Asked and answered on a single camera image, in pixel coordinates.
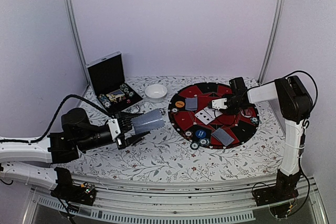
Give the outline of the green chips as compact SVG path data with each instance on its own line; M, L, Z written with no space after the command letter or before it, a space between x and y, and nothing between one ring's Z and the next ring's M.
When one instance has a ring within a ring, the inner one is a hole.
M250 121L252 124L255 124L255 125L259 124L259 119L257 117L252 117Z
M199 145L202 146L202 147L206 147L206 146L209 146L210 144L210 140L208 138L202 138L199 140Z

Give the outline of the blue card deck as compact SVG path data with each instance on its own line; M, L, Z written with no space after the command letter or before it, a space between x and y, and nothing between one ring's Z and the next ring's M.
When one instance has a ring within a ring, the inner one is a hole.
M159 109L155 109L131 119L135 134L150 132L165 125L163 115Z

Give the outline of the dealt cards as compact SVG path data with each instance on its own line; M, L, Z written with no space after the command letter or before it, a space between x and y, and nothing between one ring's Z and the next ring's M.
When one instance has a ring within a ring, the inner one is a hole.
M198 99L197 97L186 98L185 99L185 109L187 111L196 111L198 108Z
M212 133L212 136L220 141L225 147L233 143L234 138L231 137L225 130L218 128Z

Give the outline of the blue small blind button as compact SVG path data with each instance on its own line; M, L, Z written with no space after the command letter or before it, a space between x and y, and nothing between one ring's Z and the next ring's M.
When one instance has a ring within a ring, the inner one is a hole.
M195 136L197 138L203 139L203 138L206 138L207 134L206 134L206 131L204 130L196 130Z

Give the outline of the orange big blind button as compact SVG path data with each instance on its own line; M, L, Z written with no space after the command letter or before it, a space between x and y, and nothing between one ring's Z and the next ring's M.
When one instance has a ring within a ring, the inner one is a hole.
M185 102L183 102L183 101L176 101L175 106L177 108L182 108L182 107L185 106Z

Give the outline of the red chips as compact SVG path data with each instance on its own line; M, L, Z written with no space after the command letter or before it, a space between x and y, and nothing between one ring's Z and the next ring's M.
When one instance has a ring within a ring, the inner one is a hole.
M187 139L191 139L191 137L192 137L192 135L193 135L193 133L192 133L191 131L185 131L184 134L185 134L185 137L186 137Z

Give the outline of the blue chips off mat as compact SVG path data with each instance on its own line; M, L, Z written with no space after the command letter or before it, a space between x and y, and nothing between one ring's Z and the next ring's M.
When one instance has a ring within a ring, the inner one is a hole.
M197 150L197 149L199 148L199 144L196 143L196 142L192 142L192 143L190 144L190 148L191 148L192 150Z

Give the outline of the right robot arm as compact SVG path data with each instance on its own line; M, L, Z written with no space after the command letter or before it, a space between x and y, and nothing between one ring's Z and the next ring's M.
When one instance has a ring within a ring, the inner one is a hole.
M139 143L115 154L120 173L116 178L138 182L204 184L230 179L296 173L300 138L305 128L300 118L279 120L271 104L278 102L274 84L259 86L245 79L249 106L235 111L215 111L206 117L212 100L231 95L224 77L135 77L129 85L144 94L152 84L167 87L160 102L144 98L129 111L162 113L164 126Z

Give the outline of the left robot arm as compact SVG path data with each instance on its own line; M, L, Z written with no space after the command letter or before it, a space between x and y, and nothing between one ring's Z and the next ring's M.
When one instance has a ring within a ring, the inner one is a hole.
M67 200L78 195L78 186L72 182L69 170L61 167L40 168L31 162L65 164L77 160L80 153L115 144L122 150L133 145L147 132L132 135L132 118L137 115L121 112L109 118L104 125L90 123L84 109L75 108L61 116L62 132L23 140L1 139L1 177L56 191Z

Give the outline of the boxed playing card deck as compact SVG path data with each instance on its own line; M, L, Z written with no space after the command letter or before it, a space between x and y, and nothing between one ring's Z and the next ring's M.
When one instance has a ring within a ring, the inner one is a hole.
M112 92L106 94L107 98L111 102L117 100L118 98L122 98L124 95L125 95L124 92L122 90L120 90L120 89L117 89L115 91L112 91Z

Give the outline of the long poker chip row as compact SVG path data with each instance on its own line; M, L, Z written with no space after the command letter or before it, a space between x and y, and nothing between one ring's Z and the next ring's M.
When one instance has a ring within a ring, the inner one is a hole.
M100 94L98 96L98 99L100 101L100 103L105 107L105 108L109 108L111 107L111 102L110 100L107 98L107 96L105 94Z

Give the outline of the short poker chip row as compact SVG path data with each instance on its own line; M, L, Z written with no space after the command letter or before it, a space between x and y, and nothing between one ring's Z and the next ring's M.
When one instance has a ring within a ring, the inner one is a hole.
M123 83L122 85L120 85L120 89L121 89L123 92L125 92L125 93L128 93L128 92L129 92L129 88L128 88L128 86L127 86L125 83Z

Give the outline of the floral tablecloth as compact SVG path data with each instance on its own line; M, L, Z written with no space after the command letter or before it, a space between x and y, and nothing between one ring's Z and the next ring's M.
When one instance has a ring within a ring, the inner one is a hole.
M74 174L143 182L205 182L271 175L281 164L285 135L267 102L256 105L260 123L246 143L230 149L199 148L173 129L169 121L137 145L115 145L87 151L64 168Z

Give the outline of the round red black poker mat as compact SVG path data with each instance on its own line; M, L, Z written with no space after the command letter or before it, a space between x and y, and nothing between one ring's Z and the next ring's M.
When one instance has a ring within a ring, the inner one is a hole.
M251 105L248 108L253 111L253 115L250 118L242 116L242 110L234 115L227 115L222 113L221 116L218 116L208 125L203 124L195 117L195 114L200 110L203 110L205 107L208 107L212 100L220 99L225 94L232 94L230 86L214 82L200 82L179 90L175 95L173 95L168 107L168 116L172 126L179 135L191 143L198 143L200 140L200 138L195 136L196 130L206 131L206 138L210 140L210 144L209 146L206 146L206 148L224 149L245 144L255 135L257 132L257 127L259 126L259 124L255 125L250 121L252 117L257 117L259 119L258 110L255 105ZM185 106L182 108L177 108L175 106L176 101L185 102L186 98L193 97L197 97L198 99L198 108L196 111L187 111ZM173 108L177 108L178 111L173 113L171 111ZM214 138L212 133L218 128L222 128L231 137L233 137L233 143L225 147L220 141ZM191 139L187 139L185 137L185 131L191 131L193 133Z

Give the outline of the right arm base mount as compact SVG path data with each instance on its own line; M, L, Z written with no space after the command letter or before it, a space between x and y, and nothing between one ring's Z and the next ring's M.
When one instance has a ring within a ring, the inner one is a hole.
M264 184L261 188L252 188L252 196L257 206L269 205L299 196L295 185L276 183L274 186Z

